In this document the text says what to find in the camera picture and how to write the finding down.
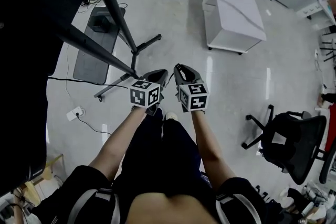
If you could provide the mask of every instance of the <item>power outlet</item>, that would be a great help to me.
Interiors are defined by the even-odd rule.
[[[79,114],[79,116],[84,115],[84,109],[80,106],[76,107],[75,109],[71,110],[70,112],[67,113],[67,118],[69,121],[73,121],[74,119],[77,118],[76,114]]]

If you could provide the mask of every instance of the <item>black cable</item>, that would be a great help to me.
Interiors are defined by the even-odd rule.
[[[85,121],[82,121],[82,120],[79,118],[79,114],[78,114],[78,113],[76,113],[76,117],[77,117],[77,119],[79,119],[79,121],[85,123],[85,124],[86,124],[87,126],[89,126],[91,129],[93,129],[96,133],[103,133],[103,134],[109,134],[109,135],[112,135],[112,134],[110,134],[110,133],[108,133],[108,132],[100,132],[100,131],[95,130],[94,128],[91,127],[91,125],[90,125],[89,123],[87,123],[87,122],[85,122]]]
[[[25,215],[25,213],[23,212],[23,209],[21,208],[20,205],[18,205],[18,204],[9,204],[9,205],[10,205],[10,206],[13,206],[13,207],[14,207],[14,206],[18,206],[18,207],[21,209],[23,216],[25,217],[26,223],[28,223],[28,222],[27,222],[26,215]]]
[[[48,79],[55,79],[55,80],[59,80],[59,81],[67,80],[67,81],[73,81],[73,82],[89,83],[89,84],[98,85],[98,86],[114,86],[114,87],[121,87],[121,88],[128,89],[128,87],[125,87],[125,86],[120,86],[120,85],[115,85],[115,84],[97,84],[97,83],[90,82],[90,81],[85,81],[85,80],[59,79],[59,78],[54,78],[54,77],[48,77]]]
[[[125,5],[126,5],[126,7],[124,7],[124,8],[127,8],[127,7],[128,7],[128,4],[127,4],[127,3],[118,3],[118,5],[121,5],[121,4],[125,4]]]
[[[166,84],[165,88],[168,86],[170,79],[173,77],[174,73],[172,73],[172,75],[170,76],[170,78],[168,79],[168,83]]]
[[[14,193],[13,193],[13,195],[14,195],[16,198],[18,198],[20,201],[26,202],[26,203],[31,204],[32,206],[35,207],[35,205],[34,205],[32,202],[27,201],[27,199],[26,199],[24,196],[18,197],[18,196],[15,195]]]

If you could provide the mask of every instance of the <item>chair base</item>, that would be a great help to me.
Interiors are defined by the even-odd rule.
[[[268,109],[270,109],[270,115],[269,115],[269,118],[268,118],[268,122],[271,122],[273,120],[273,113],[274,113],[274,106],[273,105],[269,105],[268,106]],[[253,117],[252,115],[246,115],[245,119],[247,121],[250,121],[250,120],[253,120],[260,129],[262,129],[263,131],[265,130],[265,126],[263,126],[255,117]],[[242,144],[242,148],[245,149],[245,150],[248,150],[250,147],[253,147],[255,144],[257,144],[259,141],[261,141],[263,137],[263,134],[261,134],[259,137],[257,137],[255,140],[253,140],[250,144],[246,144],[246,143],[243,143]]]

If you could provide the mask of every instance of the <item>black mat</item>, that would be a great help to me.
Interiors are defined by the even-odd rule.
[[[108,52],[113,53],[114,45],[116,43],[119,27],[114,23],[106,7],[95,7],[92,10],[92,16],[104,15],[111,23],[108,33],[94,32],[89,26],[86,26],[85,34],[92,38],[95,42],[101,45]],[[97,84],[104,84],[106,82],[109,65],[89,54],[78,51],[75,69],[73,71],[73,78],[79,80],[86,80]]]

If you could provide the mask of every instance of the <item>black office chair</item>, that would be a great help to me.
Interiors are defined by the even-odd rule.
[[[246,120],[253,120],[262,134],[250,144],[243,143],[244,149],[261,141],[262,149],[260,152],[264,158],[282,169],[283,173],[289,173],[294,182],[301,185],[306,179],[315,159],[324,161],[324,157],[318,154],[325,154],[320,150],[320,144],[326,128],[327,119],[325,116],[311,118],[308,112],[281,113],[273,119],[274,106],[269,105],[270,115],[268,123],[263,126],[255,117],[247,115]],[[284,145],[273,143],[275,133],[286,138]]]

